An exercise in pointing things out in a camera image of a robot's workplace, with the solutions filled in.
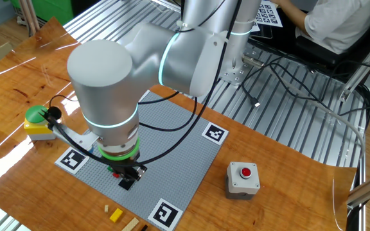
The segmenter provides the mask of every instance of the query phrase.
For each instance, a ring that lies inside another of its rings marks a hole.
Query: white shirt
[[[345,52],[370,27],[370,0],[318,0],[305,17],[304,36],[336,54]]]

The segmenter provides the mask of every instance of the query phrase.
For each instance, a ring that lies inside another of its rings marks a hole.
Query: green object
[[[25,119],[30,123],[41,123],[45,119],[40,114],[43,114],[47,111],[48,109],[46,107],[42,105],[35,105],[30,107],[30,109],[25,112]]]
[[[120,157],[114,157],[112,155],[106,154],[99,146],[98,146],[98,150],[100,151],[101,155],[103,157],[107,158],[108,160],[113,160],[113,161],[125,160],[125,159],[128,159],[129,157],[135,155],[135,153],[137,153],[137,151],[139,150],[139,138],[136,142],[135,148],[130,153],[127,153],[126,155],[123,155],[123,156],[120,156]]]
[[[13,7],[21,8],[18,0],[11,0],[11,3]],[[47,22],[55,17],[61,25],[65,25],[74,18],[71,0],[32,0],[32,5],[37,17]]]

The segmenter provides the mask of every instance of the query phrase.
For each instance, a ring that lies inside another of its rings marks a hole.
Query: wooden block
[[[122,231],[131,231],[139,223],[138,219],[133,218],[132,221],[126,225]]]

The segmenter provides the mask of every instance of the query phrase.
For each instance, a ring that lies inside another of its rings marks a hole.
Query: green ring
[[[114,160],[114,161],[125,160],[125,159],[128,159],[129,157],[135,155],[137,153],[137,151],[139,150],[139,138],[136,142],[135,148],[130,153],[128,153],[126,155],[123,155],[123,156],[120,156],[120,157],[114,157],[112,155],[106,154],[99,146],[98,146],[98,150],[100,151],[101,155],[103,157],[107,158],[108,160]]]

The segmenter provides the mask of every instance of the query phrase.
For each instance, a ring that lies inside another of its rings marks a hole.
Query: gray lego baseplate
[[[150,92],[143,101],[159,98]],[[176,128],[184,124],[190,116],[190,111],[169,101],[139,105],[139,120],[160,128]],[[220,145],[202,136],[208,124],[209,121],[201,118],[186,139],[170,154],[146,165],[148,170],[129,191],[118,185],[120,178],[113,177],[106,165],[92,159],[86,162],[75,177],[161,228],[148,219],[158,201],[162,198],[185,211],[219,152]],[[138,161],[164,152],[176,143],[188,128],[189,125],[177,132],[158,132],[140,126],[141,156]],[[93,150],[93,154],[100,156],[96,145]]]

